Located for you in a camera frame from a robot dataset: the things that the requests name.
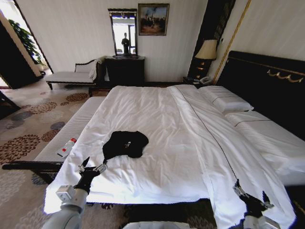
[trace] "telephone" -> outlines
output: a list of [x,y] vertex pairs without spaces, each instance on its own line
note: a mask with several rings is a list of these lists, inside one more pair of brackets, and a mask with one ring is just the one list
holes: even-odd
[[202,79],[199,80],[199,82],[200,82],[201,84],[203,84],[203,85],[207,85],[207,84],[209,84],[211,81],[212,81],[212,80],[211,80],[208,76],[206,76],[206,77],[204,77],[204,78],[202,78]]

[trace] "white upholstered bench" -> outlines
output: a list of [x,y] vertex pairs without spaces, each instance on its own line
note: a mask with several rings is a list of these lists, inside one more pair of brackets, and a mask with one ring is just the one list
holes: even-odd
[[61,84],[77,84],[77,85],[90,85],[97,86],[104,81],[106,74],[106,66],[103,58],[91,60],[87,63],[76,63],[74,72],[57,72],[44,77],[44,80],[49,85],[50,89],[53,90],[52,83]]
[[91,120],[97,108],[105,97],[91,97],[72,116],[58,134],[35,157],[34,161],[12,161],[2,166],[3,169],[31,170],[46,183],[51,183],[50,174],[57,173],[65,157],[60,157],[56,151],[64,146],[71,138],[78,138],[87,123]]

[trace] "mirror frame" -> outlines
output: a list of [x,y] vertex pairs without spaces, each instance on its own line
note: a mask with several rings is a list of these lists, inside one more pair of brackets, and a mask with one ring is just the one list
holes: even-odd
[[138,28],[137,28],[137,9],[108,9],[109,11],[109,17],[110,17],[110,22],[111,22],[111,29],[112,29],[112,38],[113,38],[113,45],[114,45],[114,52],[116,56],[125,56],[124,54],[118,54],[117,49],[116,49],[116,44],[115,44],[115,37],[114,37],[114,31],[113,31],[113,20],[112,20],[112,15],[113,14],[122,14],[122,13],[128,13],[128,14],[134,14],[134,30],[135,30],[135,38],[134,38],[134,44],[135,44],[135,54],[130,53],[129,56],[138,56],[138,42],[137,42],[137,37],[138,37]]

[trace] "white towel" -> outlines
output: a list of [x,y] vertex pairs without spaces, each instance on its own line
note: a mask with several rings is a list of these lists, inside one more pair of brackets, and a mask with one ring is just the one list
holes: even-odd
[[99,63],[101,64],[105,59],[105,56],[97,58],[94,60],[93,64],[92,64],[92,68],[89,72],[89,79],[92,79],[92,81],[95,80],[95,78],[97,77],[97,72],[96,72],[96,64]]

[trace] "floral carpet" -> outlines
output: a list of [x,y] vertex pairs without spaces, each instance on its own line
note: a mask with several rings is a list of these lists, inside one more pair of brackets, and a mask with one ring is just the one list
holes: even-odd
[[[50,90],[44,81],[1,91],[21,109],[0,120],[0,165],[33,160],[89,98],[87,87],[54,85]],[[43,212],[46,187],[30,171],[0,169],[0,228],[40,229],[50,217]],[[119,229],[129,222],[153,220],[216,228],[206,199],[171,205],[87,205],[82,228]]]

